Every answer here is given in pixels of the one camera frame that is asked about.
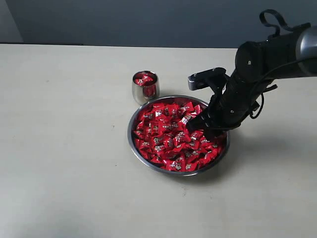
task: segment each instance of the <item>gray wall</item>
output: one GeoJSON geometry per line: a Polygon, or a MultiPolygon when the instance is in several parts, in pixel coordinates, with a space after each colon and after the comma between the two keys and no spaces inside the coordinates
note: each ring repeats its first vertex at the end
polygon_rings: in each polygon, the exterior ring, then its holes
{"type": "Polygon", "coordinates": [[[5,0],[0,0],[0,42],[22,42],[5,0]]]}
{"type": "Polygon", "coordinates": [[[25,42],[238,47],[266,39],[267,8],[290,25],[317,24],[317,0],[7,0],[25,42]]]}

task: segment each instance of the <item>tabletop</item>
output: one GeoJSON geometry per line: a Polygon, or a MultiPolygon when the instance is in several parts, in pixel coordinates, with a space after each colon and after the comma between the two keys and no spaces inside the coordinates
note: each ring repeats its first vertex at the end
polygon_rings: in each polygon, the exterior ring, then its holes
{"type": "Polygon", "coordinates": [[[277,80],[201,175],[155,172],[129,147],[135,72],[208,102],[187,77],[230,74],[235,52],[0,45],[0,237],[316,237],[317,78],[277,80]]]}

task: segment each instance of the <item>stainless steel cup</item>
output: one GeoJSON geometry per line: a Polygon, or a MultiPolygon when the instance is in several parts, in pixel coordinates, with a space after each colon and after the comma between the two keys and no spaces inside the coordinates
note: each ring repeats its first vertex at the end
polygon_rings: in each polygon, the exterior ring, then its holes
{"type": "Polygon", "coordinates": [[[134,100],[142,105],[149,100],[155,99],[159,97],[159,78],[158,76],[151,72],[151,71],[140,71],[137,72],[133,78],[132,78],[132,95],[134,100]],[[139,86],[135,83],[136,76],[139,73],[146,73],[148,74],[152,79],[154,79],[154,82],[150,86],[139,86]]]}

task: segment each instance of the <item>robotic arm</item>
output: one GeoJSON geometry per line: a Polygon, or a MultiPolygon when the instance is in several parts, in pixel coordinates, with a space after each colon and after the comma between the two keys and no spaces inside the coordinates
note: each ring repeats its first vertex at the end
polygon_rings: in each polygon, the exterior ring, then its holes
{"type": "Polygon", "coordinates": [[[236,53],[235,70],[229,77],[224,68],[213,68],[188,77],[190,90],[210,87],[214,91],[208,107],[187,123],[187,129],[203,129],[207,138],[237,128],[247,117],[255,119],[264,105],[264,93],[275,79],[317,76],[317,27],[305,23],[289,27],[275,10],[260,14],[261,23],[274,27],[275,33],[263,42],[246,42],[236,53]],[[289,34],[280,35],[280,27],[269,24],[265,14],[275,16],[289,34]],[[261,95],[262,104],[256,100],[261,95]]]}

